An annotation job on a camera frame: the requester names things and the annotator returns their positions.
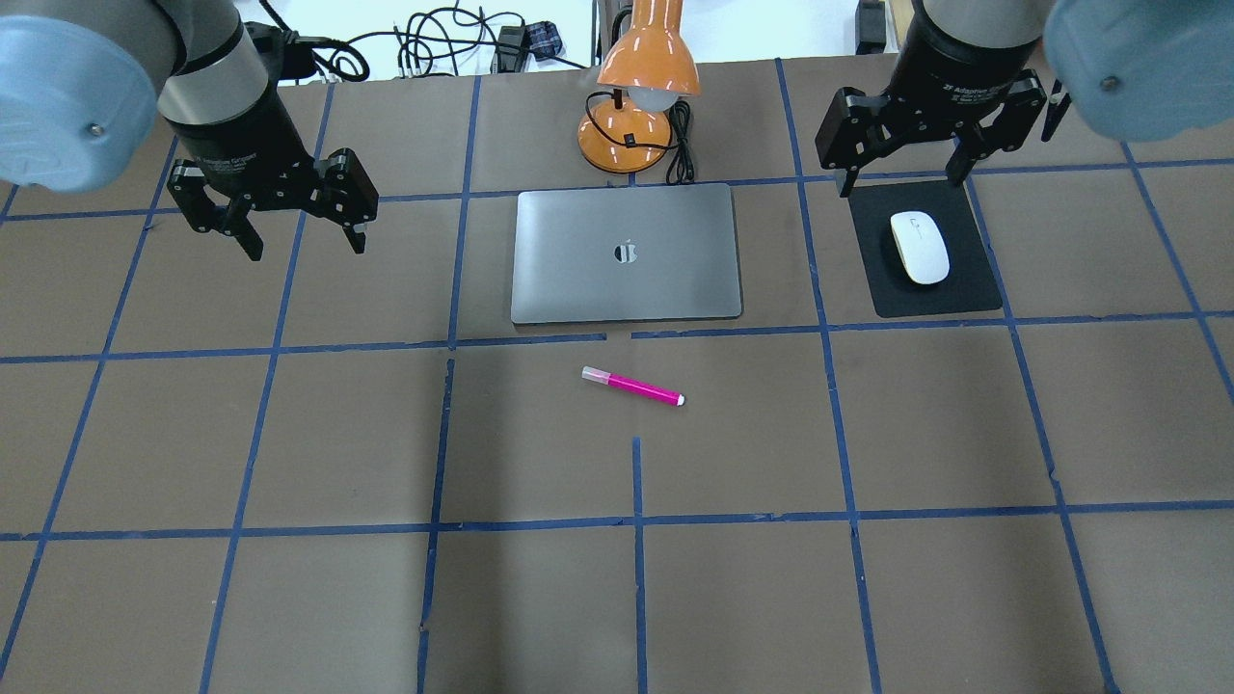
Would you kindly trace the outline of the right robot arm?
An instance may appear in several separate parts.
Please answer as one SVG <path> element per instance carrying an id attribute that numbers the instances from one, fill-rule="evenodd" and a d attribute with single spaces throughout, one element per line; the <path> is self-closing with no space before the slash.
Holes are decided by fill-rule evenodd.
<path id="1" fill-rule="evenodd" d="M 1229 1 L 916 1 L 882 93 L 842 88 L 814 147 L 842 198 L 872 161 L 955 141 L 965 182 L 1065 114 L 1095 133 L 1155 142 L 1232 119 Z"/>

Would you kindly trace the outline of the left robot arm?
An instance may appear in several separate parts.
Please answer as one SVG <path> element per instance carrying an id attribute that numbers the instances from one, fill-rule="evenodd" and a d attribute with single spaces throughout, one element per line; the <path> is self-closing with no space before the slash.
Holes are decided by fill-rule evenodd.
<path id="1" fill-rule="evenodd" d="M 260 261 L 251 212 L 299 210 L 339 225 L 362 254 L 376 188 L 353 149 L 308 153 L 278 93 L 326 69 L 321 49 L 347 44 L 247 22 L 230 1 L 5 1 L 2 180 L 97 190 L 163 119 L 188 149 L 167 190 L 190 228 Z"/>

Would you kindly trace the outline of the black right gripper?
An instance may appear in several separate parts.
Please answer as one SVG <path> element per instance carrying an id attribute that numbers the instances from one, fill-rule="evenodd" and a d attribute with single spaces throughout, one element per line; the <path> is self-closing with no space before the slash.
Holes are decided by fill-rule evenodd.
<path id="1" fill-rule="evenodd" d="M 912 19 L 900 58 L 877 96 L 842 86 L 814 137 L 821 167 L 850 198 L 863 168 L 906 144 L 958 137 L 945 167 L 951 186 L 995 152 L 1014 152 L 1030 136 L 1046 93 L 1027 67 L 1034 44 L 979 47 L 933 19 Z"/>

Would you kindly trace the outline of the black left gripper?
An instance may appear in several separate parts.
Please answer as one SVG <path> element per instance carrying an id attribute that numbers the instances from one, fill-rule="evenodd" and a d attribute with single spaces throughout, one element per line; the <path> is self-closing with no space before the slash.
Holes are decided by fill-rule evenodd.
<path id="1" fill-rule="evenodd" d="M 313 159 L 275 89 L 232 119 L 167 122 L 189 154 L 175 161 L 167 190 L 194 231 L 225 233 L 259 262 L 264 242 L 251 211 L 301 210 L 334 221 L 354 254 L 365 254 L 379 193 L 362 158 L 339 148 L 327 161 Z"/>

